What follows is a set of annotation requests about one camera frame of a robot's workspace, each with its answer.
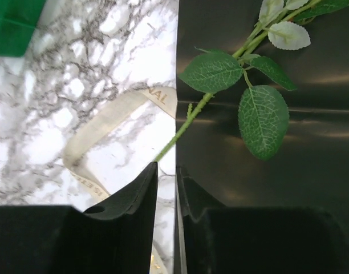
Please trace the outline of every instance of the beige ribbon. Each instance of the beige ribbon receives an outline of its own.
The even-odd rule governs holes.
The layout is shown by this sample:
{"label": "beige ribbon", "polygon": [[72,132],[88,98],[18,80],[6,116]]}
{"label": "beige ribbon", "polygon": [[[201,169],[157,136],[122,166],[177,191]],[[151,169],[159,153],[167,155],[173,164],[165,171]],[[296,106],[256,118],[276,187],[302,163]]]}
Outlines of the beige ribbon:
{"label": "beige ribbon", "polygon": [[[77,131],[64,148],[62,156],[64,166],[98,202],[109,197],[110,193],[92,173],[80,165],[80,159],[99,140],[118,127],[148,100],[171,117],[176,117],[177,94],[174,88],[156,87],[125,92],[107,103],[92,120]],[[152,247],[150,274],[167,274],[154,246]]]}

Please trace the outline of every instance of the shiny black mat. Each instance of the shiny black mat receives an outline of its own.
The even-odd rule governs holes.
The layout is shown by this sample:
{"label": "shiny black mat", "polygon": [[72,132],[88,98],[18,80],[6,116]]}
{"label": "shiny black mat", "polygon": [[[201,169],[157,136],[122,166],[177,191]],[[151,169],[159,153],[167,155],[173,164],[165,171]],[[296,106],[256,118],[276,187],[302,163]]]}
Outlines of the shiny black mat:
{"label": "shiny black mat", "polygon": [[[234,53],[250,34],[261,0],[180,1],[177,73],[199,52]],[[307,25],[311,46],[282,51],[267,40],[255,53],[274,59],[298,86],[280,90],[290,127],[263,162],[245,147],[237,108],[246,83],[220,92],[177,143],[177,165],[227,206],[310,206],[332,214],[349,244],[349,7]],[[252,71],[253,84],[270,84]],[[177,128],[203,94],[177,80]]]}

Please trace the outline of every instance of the white marble countertop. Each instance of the white marble countertop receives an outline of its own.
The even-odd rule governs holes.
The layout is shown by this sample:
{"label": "white marble countertop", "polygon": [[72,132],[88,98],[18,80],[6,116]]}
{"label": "white marble countertop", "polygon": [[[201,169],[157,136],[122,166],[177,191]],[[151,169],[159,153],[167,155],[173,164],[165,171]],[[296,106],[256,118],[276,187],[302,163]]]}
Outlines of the white marble countertop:
{"label": "white marble countertop", "polygon": [[[0,58],[0,204],[96,203],[63,167],[64,145],[127,89],[175,86],[178,0],[48,0],[24,58]],[[175,133],[153,103],[87,154],[111,193]],[[159,162],[154,243],[172,273],[175,150]]]}

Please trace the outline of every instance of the green container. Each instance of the green container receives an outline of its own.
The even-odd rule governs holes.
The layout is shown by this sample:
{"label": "green container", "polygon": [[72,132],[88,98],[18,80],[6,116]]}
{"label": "green container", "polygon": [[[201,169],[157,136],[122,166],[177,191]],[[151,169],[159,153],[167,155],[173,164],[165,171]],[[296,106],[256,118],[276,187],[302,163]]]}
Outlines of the green container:
{"label": "green container", "polygon": [[0,0],[0,56],[25,54],[46,0]]}

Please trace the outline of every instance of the artificial plant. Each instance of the artificial plant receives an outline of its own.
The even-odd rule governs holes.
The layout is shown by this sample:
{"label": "artificial plant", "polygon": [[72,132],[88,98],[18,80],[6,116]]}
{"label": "artificial plant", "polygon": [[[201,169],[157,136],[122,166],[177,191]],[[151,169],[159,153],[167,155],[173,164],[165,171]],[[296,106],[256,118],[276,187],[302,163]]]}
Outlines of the artificial plant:
{"label": "artificial plant", "polygon": [[159,161],[216,93],[236,84],[242,76],[248,85],[238,109],[241,136],[249,151],[268,160],[276,154],[289,126],[289,110],[279,91],[271,86],[252,85],[248,73],[256,69],[287,91],[296,85],[272,59],[253,54],[268,37],[281,50],[299,50],[311,44],[303,27],[315,17],[349,6],[349,0],[263,0],[258,22],[243,46],[233,55],[221,50],[203,50],[179,78],[196,91],[205,93],[193,109],[189,105],[185,123],[158,154]]}

